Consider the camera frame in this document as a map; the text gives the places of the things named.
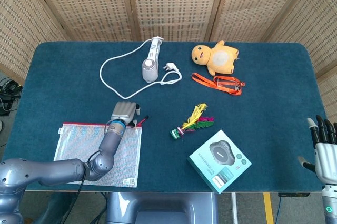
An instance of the yellow feather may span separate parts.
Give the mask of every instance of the yellow feather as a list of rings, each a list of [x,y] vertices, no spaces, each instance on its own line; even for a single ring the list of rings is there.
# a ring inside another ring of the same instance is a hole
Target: yellow feather
[[[187,122],[183,124],[183,127],[181,129],[184,130],[185,128],[195,123],[202,115],[202,112],[206,110],[206,108],[207,108],[206,103],[196,105],[194,107],[192,115],[190,116],[190,118],[187,119]]]

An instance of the green feather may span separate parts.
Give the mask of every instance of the green feather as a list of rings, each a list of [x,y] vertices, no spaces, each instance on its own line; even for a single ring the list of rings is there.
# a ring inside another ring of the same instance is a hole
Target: green feather
[[[199,128],[207,128],[207,127],[211,127],[213,124],[214,124],[213,121],[199,121],[185,128],[185,130],[188,130],[188,129],[197,130]]]

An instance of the floor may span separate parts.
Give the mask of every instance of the floor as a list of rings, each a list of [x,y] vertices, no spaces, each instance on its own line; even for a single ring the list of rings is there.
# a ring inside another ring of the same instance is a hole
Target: floor
[[[0,72],[0,79],[6,77]],[[0,117],[3,129],[0,131],[0,146],[7,143],[16,111],[9,116]],[[5,147],[0,148],[0,159]],[[26,192],[20,211],[25,218],[36,219],[46,208],[50,192]],[[218,195],[219,223],[233,223],[231,194]],[[264,200],[262,193],[236,194],[237,212],[240,224],[266,223]],[[279,208],[280,198],[276,193],[271,194],[274,222]],[[83,192],[78,197],[73,211],[66,223],[90,223],[102,210],[105,200],[99,193]],[[277,224],[318,224],[324,222],[322,199],[320,193],[308,197],[282,197]]]

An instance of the barcode label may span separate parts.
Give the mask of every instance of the barcode label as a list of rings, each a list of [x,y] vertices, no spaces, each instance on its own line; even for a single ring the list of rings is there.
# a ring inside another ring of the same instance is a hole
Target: barcode label
[[[135,179],[134,178],[124,178],[123,185],[134,185]]]

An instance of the orange lanyard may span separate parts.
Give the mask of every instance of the orange lanyard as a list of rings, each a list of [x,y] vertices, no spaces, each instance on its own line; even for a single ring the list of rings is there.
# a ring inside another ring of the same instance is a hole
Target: orange lanyard
[[[241,82],[237,78],[227,76],[214,76],[213,81],[201,76],[199,73],[192,73],[192,79],[201,85],[209,88],[225,91],[232,95],[240,95],[242,93],[242,87],[245,86],[244,82]],[[217,85],[217,81],[220,79],[227,80],[228,82],[221,82],[221,86]],[[235,89],[227,88],[224,86],[235,86]]]

